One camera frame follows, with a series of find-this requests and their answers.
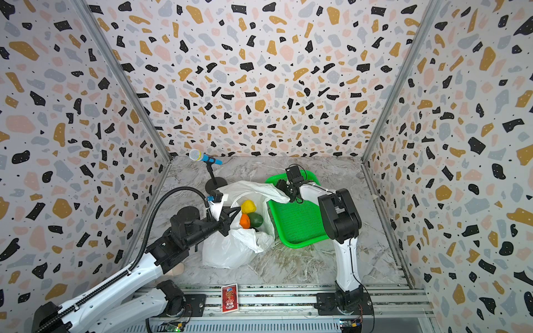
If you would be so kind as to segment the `aluminium corner post left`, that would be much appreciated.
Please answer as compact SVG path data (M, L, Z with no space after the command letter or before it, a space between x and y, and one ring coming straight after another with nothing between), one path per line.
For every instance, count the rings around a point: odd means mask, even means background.
M87 30L90 32L95 44L101 51L101 55L108 63L113 76L117 79L119 86L124 91L127 99L133 104L133 108L135 108L135 111L142 120L142 123L144 124L149 136L154 141L155 147L158 149L165 162L169 164L172 161L172 156L166 150L165 145L156 131L149 115L146 113L142 102L126 77L121 64L112 52L112 48L105 38L105 35L102 33L97 20L94 18L87 1L72 1L72 5L74 7L74 11L80 17Z

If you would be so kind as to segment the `orange tangerine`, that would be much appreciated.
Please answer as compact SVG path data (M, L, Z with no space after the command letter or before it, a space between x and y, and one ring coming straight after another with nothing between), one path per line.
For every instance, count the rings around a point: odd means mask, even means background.
M251 220L248 215L242 214L240 218L240 226L243 229L249 229L251 227Z

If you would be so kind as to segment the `circuit board right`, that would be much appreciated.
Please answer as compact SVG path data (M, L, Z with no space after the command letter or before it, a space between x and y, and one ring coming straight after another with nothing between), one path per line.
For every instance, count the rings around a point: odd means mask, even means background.
M362 332L362 320L345 320L340 321L341 333L361 333Z

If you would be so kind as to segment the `white plastic bag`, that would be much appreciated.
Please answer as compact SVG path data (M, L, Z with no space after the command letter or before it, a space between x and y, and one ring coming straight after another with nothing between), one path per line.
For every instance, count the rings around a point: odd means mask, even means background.
M228 235L216 232L203 242L204 265L217 269L237 269L249 264L257 254L269 250L274 243L275 227L269 216L269 201L286 204L290 199L272 184L245 180L218 190L223 194L222 201L210 204L210 211L215 219L222 218L223 208L240 208L248 200L255 204L256 213L263 218L262 225L257 229L245 229L240 226L242 213L238 212L230 224Z

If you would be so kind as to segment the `aluminium corner post right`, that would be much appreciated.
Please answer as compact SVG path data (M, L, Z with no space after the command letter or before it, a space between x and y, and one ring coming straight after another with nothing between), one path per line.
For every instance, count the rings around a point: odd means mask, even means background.
M391 115L394 105L396 104L397 98L401 93L402 87L405 81L408 79L408 76L413 68L414 62L417 59L417 56L419 55L422 45L430 30L430 26L434 22L434 19L436 18L437 13L440 10L442 4L442 0L431 0L428 3L426 11L424 12L422 20L420 22L420 26L417 29L416 35L414 36L413 43L409 48L405 60L403 61L398 76L394 81L391 92L384 105L384 109L376 122L374 131L364 151L364 154L362 156L363 164L365 164L371 159L372 151L375 148L377 142L379 141L380 131L385 127L385 122Z

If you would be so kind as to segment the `blue microphone on stand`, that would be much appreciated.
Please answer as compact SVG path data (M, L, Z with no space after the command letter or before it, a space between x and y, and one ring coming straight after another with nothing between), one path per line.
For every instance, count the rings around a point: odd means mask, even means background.
M217 190L220 187L227 186L228 182L222 177L215 176L213 171L214 165L223 165L222 161L208 154L204 154L198 149L192 149L189 152L189 157L195 162L205 163L206 169L210 175L209 181L205 184L205 191L207 191L207 193L210 193L213 190Z

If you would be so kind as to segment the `green circuit board left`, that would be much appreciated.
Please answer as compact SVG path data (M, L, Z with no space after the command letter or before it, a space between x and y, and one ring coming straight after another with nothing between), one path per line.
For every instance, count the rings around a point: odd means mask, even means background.
M186 322L183 321L173 321L169 323L163 323L160 326L160 332L170 332L170 333L184 333L186 329Z

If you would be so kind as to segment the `green plastic perforated basket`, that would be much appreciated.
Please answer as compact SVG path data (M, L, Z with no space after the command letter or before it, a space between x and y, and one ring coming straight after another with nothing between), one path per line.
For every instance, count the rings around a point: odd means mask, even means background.
M287 186L295 185L296 192L303 186L303 196L297 196L289 203L268 202L273 222L280 241L289 248L304 248L328 238L323 226L318 198L332 194L332 190L322 187L316 176L292 164L285 173L272 176L266 183L277 185L284 180Z

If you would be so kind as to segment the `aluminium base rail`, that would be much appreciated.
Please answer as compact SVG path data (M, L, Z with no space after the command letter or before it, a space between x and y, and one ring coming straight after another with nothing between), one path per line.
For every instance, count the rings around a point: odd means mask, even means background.
M220 286L181 286L195 312L185 316L186 332L341 332L340 321L362 320L363 332L439 332L426 293L406 284L366 286L363 310L343 314L317 308L334 287L318 285L240 285L239 309L222 313Z

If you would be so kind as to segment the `red playing card box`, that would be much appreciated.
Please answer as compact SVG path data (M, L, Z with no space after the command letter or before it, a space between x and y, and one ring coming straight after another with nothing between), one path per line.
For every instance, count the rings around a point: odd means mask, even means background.
M238 285L229 284L222 287L222 313L237 312L239 309Z

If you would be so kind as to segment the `beige wooden peg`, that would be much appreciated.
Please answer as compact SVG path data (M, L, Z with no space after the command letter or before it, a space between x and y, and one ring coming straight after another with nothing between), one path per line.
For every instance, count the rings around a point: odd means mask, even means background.
M179 276L183 274L185 271L185 265L183 262L176 265L174 268L170 269L167 273L165 273L166 276Z

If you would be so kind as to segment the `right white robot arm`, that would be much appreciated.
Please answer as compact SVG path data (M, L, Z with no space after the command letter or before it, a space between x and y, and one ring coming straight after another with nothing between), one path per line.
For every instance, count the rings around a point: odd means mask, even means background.
M335 293L330 301L317 303L320 310L337 310L343 314L361 312L365 287L358 270L357 245L362 219L347 189L328 190L307 179L299 165L285 169L287 178L279 180L276 188L290 201L312 203L319 207L326 235L333 241L337 265Z

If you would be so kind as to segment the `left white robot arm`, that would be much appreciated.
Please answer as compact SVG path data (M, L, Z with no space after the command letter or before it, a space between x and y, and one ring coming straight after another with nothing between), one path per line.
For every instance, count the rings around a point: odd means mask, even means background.
M197 208L180 209L139 261L62 305L48 302L40 306L33 317L32 332L119 332L136 320L158 315L192 316L193 306L187 304L185 294L171 280L158 283L139 298L127 298L169 273L189 256L191 248L212 234L228 234L240 211L239 207L215 205L208 209L215 216L201 218Z

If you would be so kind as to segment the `yellow lemon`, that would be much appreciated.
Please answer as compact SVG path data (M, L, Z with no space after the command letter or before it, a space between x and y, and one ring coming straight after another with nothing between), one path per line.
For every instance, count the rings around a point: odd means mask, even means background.
M257 211L257 207L252 200L244 201L243 204L240 205L240 208L243 215L249 215L250 213Z

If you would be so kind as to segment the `aluminium corner post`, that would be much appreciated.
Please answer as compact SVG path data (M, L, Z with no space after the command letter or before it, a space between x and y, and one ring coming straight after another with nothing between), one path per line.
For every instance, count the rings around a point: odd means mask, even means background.
M135 111L142 120L142 123L144 124L149 136L154 141L155 147L158 149L165 162L169 164L172 161L172 156L166 150L165 145L156 131L149 115L146 113L142 102L126 77L121 64L112 52L112 48L105 38L105 35L102 33L97 20L94 18L87 1L72 1L72 5L74 7L74 11L80 17L87 30L90 32L95 44L101 51L101 55L108 63L113 76L117 79L119 86L124 91L127 99L133 104L133 108L135 108Z
M417 56L419 55L422 45L430 30L430 26L434 22L434 19L436 18L437 13L440 10L442 4L442 0L431 0L428 3L426 11L424 12L422 20L420 22L420 26L417 29L416 35L414 36L413 43L409 48L405 60L403 61L398 76L394 81L391 92L384 105L384 109L376 122L374 131L364 151L364 154L362 156L363 164L365 164L371 159L372 151L375 148L377 142L379 141L380 131L385 127L385 122L391 115L394 105L396 104L397 98L401 93L402 87L405 81L408 79L408 76L413 68L414 62L417 59Z

